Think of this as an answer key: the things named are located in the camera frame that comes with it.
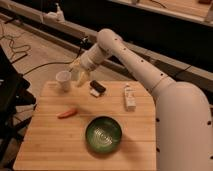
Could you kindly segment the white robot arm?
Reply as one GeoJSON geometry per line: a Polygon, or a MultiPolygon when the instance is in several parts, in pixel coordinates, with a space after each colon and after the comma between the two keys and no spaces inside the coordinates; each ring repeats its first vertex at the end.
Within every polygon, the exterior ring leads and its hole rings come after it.
{"type": "Polygon", "coordinates": [[[155,102],[158,171],[213,171],[213,119],[209,102],[196,85],[176,81],[130,50],[110,29],[70,67],[79,71],[77,84],[107,58],[115,56],[150,93],[155,102]]]}

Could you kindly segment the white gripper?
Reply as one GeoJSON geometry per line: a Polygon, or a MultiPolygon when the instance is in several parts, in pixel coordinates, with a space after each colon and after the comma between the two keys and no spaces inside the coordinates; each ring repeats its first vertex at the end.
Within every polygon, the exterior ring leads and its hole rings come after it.
{"type": "Polygon", "coordinates": [[[78,73],[78,79],[76,86],[83,86],[90,77],[90,73],[87,71],[95,70],[106,58],[106,52],[102,50],[97,44],[94,44],[89,50],[85,51],[81,56],[80,60],[75,59],[69,65],[69,71],[79,68],[80,65],[86,71],[80,71],[78,73]]]}

